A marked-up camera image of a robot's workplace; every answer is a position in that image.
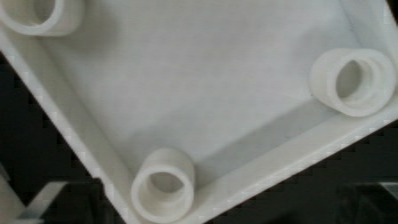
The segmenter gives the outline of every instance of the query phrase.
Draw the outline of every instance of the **black background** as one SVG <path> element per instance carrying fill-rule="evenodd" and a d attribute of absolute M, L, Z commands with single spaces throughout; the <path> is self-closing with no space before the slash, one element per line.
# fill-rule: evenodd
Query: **black background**
<path fill-rule="evenodd" d="M 392 8 L 398 15 L 398 3 L 393 1 Z M 4 58 L 0 58 L 0 162 L 26 204 L 50 181 L 91 180 Z M 374 181 L 398 181 L 398 122 L 209 223 L 333 224 L 338 212 L 338 186 Z M 111 223 L 123 223 L 116 212 L 114 216 L 116 221 Z"/>

